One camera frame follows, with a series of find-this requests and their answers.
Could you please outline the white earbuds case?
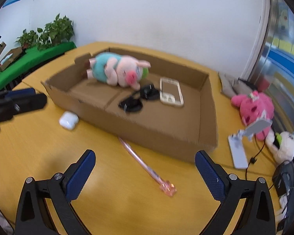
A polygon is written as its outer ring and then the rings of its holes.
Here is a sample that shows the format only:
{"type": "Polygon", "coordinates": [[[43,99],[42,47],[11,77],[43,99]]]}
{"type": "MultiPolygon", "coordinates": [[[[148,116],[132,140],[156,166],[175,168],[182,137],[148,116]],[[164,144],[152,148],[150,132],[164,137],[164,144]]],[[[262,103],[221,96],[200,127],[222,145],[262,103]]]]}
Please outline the white earbuds case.
{"type": "Polygon", "coordinates": [[[78,122],[79,117],[77,114],[70,111],[65,111],[59,119],[60,126],[67,130],[73,130],[78,122]]]}

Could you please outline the pink pig plush toy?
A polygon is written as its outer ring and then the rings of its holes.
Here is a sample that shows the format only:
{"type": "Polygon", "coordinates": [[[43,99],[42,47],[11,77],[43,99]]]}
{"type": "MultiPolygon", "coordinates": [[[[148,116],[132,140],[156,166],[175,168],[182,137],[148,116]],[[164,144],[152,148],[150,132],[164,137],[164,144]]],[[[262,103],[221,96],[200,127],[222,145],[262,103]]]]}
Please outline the pink pig plush toy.
{"type": "Polygon", "coordinates": [[[110,86],[141,88],[140,81],[147,77],[151,64],[132,56],[102,52],[85,62],[86,71],[82,76],[96,79],[110,86]]]}

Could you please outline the pink pen with charm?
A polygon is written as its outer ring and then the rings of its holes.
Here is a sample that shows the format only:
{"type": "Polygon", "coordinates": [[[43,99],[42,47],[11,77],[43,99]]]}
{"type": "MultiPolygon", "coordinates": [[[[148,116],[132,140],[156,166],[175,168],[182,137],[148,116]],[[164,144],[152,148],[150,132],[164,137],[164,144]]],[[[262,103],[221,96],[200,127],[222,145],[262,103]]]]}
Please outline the pink pen with charm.
{"type": "Polygon", "coordinates": [[[168,180],[164,180],[159,176],[151,167],[149,167],[143,159],[126,143],[123,139],[119,138],[120,143],[126,149],[126,151],[137,161],[137,163],[159,184],[162,192],[167,196],[173,197],[176,194],[177,189],[173,183],[168,180]]]}

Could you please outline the black sunglasses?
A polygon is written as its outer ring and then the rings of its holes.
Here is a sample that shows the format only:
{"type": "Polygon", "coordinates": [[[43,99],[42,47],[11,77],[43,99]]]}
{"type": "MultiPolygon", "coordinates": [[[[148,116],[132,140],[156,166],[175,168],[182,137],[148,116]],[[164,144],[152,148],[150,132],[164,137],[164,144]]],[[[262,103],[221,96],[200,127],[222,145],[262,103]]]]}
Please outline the black sunglasses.
{"type": "Polygon", "coordinates": [[[139,90],[134,91],[131,95],[119,101],[118,107],[125,113],[139,112],[143,108],[144,101],[157,101],[160,99],[160,90],[153,84],[142,86],[139,90]]]}

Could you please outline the beige clear phone case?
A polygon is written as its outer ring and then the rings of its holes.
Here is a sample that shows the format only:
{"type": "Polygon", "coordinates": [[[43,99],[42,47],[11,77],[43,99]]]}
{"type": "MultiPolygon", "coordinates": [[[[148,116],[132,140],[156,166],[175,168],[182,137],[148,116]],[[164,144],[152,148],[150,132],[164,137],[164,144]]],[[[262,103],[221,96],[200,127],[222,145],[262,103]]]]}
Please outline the beige clear phone case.
{"type": "Polygon", "coordinates": [[[184,106],[181,86],[177,80],[160,78],[160,101],[164,105],[179,108],[184,106]]]}

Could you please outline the green cloth covered bench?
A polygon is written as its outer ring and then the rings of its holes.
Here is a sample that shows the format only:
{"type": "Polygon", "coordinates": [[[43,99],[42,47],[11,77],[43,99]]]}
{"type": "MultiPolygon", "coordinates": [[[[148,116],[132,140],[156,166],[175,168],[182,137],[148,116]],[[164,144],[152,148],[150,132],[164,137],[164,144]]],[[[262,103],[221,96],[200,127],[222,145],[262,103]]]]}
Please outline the green cloth covered bench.
{"type": "Polygon", "coordinates": [[[0,90],[35,66],[52,58],[59,57],[74,48],[76,48],[74,42],[64,42],[45,50],[38,50],[37,47],[27,49],[23,57],[8,66],[3,72],[0,72],[0,90]]]}

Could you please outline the black power adapter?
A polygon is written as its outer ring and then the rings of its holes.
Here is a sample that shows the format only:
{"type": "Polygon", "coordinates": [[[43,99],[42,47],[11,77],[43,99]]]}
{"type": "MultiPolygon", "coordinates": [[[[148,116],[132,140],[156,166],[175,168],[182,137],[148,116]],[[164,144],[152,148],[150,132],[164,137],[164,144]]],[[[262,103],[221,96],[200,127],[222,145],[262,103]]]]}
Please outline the black power adapter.
{"type": "Polygon", "coordinates": [[[287,196],[294,196],[294,162],[284,162],[280,164],[273,176],[273,187],[278,197],[286,194],[287,196]]]}

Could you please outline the small cardboard box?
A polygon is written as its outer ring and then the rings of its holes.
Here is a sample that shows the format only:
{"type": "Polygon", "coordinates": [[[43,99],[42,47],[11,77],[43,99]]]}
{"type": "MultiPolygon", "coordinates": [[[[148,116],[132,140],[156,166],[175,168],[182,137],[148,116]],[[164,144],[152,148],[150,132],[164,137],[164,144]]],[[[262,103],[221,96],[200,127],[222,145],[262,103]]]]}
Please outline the small cardboard box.
{"type": "Polygon", "coordinates": [[[17,61],[23,53],[22,47],[17,47],[11,49],[6,56],[0,61],[0,72],[3,72],[7,67],[9,67],[13,62],[17,61]]]}

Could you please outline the small potted green plant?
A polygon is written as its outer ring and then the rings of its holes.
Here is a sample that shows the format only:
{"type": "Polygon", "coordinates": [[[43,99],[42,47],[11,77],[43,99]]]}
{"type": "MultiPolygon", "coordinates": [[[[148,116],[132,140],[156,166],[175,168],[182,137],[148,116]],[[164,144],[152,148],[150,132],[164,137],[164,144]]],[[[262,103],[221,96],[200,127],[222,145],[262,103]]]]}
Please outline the small potted green plant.
{"type": "Polygon", "coordinates": [[[26,29],[23,30],[22,35],[17,37],[15,43],[18,43],[23,48],[32,48],[35,47],[38,40],[38,34],[34,30],[27,31],[26,29]]]}

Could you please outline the large potted green plant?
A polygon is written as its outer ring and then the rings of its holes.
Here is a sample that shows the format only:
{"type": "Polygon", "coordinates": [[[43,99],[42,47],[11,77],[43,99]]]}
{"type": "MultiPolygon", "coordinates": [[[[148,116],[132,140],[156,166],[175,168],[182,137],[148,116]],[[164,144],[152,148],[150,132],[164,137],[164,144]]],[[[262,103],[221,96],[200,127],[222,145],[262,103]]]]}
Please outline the large potted green plant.
{"type": "Polygon", "coordinates": [[[37,33],[38,50],[45,50],[69,42],[75,34],[73,21],[67,16],[61,18],[60,14],[52,22],[47,23],[44,28],[37,28],[37,33]]]}

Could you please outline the white panda plush toy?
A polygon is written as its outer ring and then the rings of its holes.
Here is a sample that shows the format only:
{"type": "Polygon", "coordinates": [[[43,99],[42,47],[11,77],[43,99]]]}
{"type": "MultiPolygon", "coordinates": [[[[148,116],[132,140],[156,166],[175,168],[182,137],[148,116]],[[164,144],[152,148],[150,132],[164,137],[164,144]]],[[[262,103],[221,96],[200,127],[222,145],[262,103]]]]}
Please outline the white panda plush toy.
{"type": "Polygon", "coordinates": [[[285,161],[291,162],[294,159],[294,135],[292,133],[286,131],[275,133],[270,129],[265,142],[277,164],[285,161]]]}

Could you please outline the magenta bear plush toy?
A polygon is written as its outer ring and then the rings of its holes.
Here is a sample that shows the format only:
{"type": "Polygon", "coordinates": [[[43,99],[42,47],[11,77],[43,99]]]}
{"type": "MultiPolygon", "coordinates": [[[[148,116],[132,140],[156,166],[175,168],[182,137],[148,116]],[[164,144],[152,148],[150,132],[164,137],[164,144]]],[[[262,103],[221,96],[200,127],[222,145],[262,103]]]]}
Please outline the magenta bear plush toy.
{"type": "Polygon", "coordinates": [[[262,92],[253,91],[250,94],[238,94],[233,96],[230,101],[240,110],[240,118],[246,127],[259,118],[273,119],[272,99],[262,92]]]}

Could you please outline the grey folded cloth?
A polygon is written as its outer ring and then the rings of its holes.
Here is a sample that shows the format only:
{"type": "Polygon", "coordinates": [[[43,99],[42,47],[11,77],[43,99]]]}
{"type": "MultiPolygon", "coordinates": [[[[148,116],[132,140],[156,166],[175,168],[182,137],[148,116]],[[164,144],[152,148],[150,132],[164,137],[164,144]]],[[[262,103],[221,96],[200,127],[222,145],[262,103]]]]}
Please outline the grey folded cloth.
{"type": "Polygon", "coordinates": [[[249,81],[241,78],[235,78],[225,73],[218,73],[221,83],[221,93],[229,99],[238,94],[248,95],[253,91],[257,91],[257,87],[249,81]]]}

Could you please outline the brown cardboard tray box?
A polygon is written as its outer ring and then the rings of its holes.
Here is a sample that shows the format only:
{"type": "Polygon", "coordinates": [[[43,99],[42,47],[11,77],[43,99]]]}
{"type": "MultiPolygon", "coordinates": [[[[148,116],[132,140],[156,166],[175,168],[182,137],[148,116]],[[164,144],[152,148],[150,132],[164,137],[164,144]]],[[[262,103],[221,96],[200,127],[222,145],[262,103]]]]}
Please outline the brown cardboard tray box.
{"type": "Polygon", "coordinates": [[[218,145],[208,73],[164,54],[104,47],[76,57],[43,85],[56,105],[80,119],[170,157],[193,162],[196,152],[211,152],[218,145]],[[86,65],[104,52],[151,64],[139,90],[110,86],[92,77],[86,65]]]}

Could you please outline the yellow sticky notes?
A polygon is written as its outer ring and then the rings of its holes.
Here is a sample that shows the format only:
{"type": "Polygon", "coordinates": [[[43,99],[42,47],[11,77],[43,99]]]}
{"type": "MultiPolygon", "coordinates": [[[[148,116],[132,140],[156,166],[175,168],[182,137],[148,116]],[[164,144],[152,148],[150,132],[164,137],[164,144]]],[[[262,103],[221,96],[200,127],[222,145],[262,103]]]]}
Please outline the yellow sticky notes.
{"type": "Polygon", "coordinates": [[[272,41],[272,47],[279,48],[280,50],[290,53],[294,56],[294,44],[289,41],[274,37],[272,41]]]}

